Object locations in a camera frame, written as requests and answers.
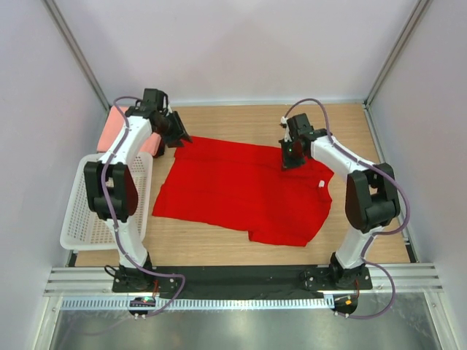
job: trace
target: red cloth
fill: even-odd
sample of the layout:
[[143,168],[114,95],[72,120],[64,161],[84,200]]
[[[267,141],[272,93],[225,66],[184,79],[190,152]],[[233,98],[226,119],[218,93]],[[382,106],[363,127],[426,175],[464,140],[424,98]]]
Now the red cloth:
[[283,171],[281,162],[280,148],[193,137],[175,152],[153,215],[248,231],[251,241],[306,246],[328,217],[333,172],[315,160]]

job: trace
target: white plastic basket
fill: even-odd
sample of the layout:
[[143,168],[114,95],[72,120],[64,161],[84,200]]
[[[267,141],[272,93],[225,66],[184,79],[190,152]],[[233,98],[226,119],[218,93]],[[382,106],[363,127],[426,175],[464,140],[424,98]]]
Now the white plastic basket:
[[[74,178],[72,193],[66,208],[65,220],[61,229],[60,244],[65,249],[107,250],[116,249],[117,244],[103,220],[97,217],[88,206],[86,197],[84,167],[88,161],[97,161],[103,153],[87,155],[81,159]],[[147,213],[153,172],[153,157],[140,152],[130,169],[138,191],[138,208],[134,214],[139,236],[146,234]]]

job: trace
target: wooden table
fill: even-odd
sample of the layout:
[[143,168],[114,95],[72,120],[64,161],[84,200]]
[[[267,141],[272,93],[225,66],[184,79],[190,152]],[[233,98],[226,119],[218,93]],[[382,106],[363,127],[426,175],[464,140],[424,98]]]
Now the wooden table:
[[[360,104],[326,106],[331,130],[352,151],[374,162],[378,161],[373,140]],[[176,108],[190,135],[279,147],[284,136],[280,117],[287,111],[275,106],[198,106]],[[306,112],[315,128],[323,128],[318,106],[299,106],[296,113]],[[154,160],[150,213],[161,185],[172,164],[174,150]],[[347,231],[344,213],[345,186],[334,176],[329,184],[333,199],[331,212],[320,232],[306,247],[271,246],[248,241],[246,232],[228,230],[198,222],[149,216],[144,246],[154,265],[292,265],[326,264],[339,248]],[[393,220],[390,228],[395,228]],[[376,263],[408,263],[401,234],[379,237],[368,259]],[[76,266],[118,265],[116,250],[80,252]]]

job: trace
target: pink towel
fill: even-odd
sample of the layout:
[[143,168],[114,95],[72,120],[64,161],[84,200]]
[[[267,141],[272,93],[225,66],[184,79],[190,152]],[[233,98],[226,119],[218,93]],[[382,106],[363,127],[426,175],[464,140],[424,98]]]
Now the pink towel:
[[[128,107],[121,107],[123,111],[126,111]],[[123,118],[116,107],[110,109],[109,117],[104,126],[104,131],[102,131],[101,138],[97,144],[97,152],[107,152],[109,148],[114,143],[118,134],[123,127]],[[140,152],[148,152],[151,155],[155,155],[158,151],[159,144],[161,142],[161,137],[153,133],[145,143],[143,143]]]

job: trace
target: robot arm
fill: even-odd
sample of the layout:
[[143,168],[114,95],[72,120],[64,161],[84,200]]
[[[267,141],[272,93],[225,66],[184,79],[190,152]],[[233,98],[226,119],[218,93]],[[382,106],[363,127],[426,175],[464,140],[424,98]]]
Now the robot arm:
[[345,212],[350,226],[342,245],[332,254],[330,265],[334,281],[344,287],[353,283],[361,273],[365,265],[362,254],[366,254],[372,245],[372,234],[382,231],[400,212],[396,188],[360,162],[374,166],[392,178],[393,169],[386,163],[375,165],[360,158],[334,136],[329,137],[326,129],[315,130],[306,114],[282,118],[281,125],[286,129],[284,139],[279,141],[284,169],[305,164],[306,157],[313,158],[346,182]]
[[[113,181],[113,185],[107,185],[107,190],[117,217],[120,243],[136,264],[151,271],[153,267],[150,256],[141,242],[133,217],[138,206],[138,192],[129,169],[141,146],[152,133],[161,135],[161,142],[167,147],[183,147],[181,140],[191,142],[191,137],[187,134],[178,113],[171,110],[168,97],[163,91],[145,89],[143,99],[138,100],[135,106],[129,107],[125,115],[128,118],[128,127],[123,126],[110,150],[97,162],[86,163],[86,193],[90,210],[96,212],[99,219],[105,220],[115,239],[114,222],[101,185],[104,164],[111,159],[105,177],[107,181]],[[114,154],[117,145],[120,147]],[[114,282],[114,291],[123,291],[125,288],[143,290],[151,287],[152,276],[135,269],[120,250],[119,256],[120,268],[116,272],[115,282],[120,285],[116,288]]]

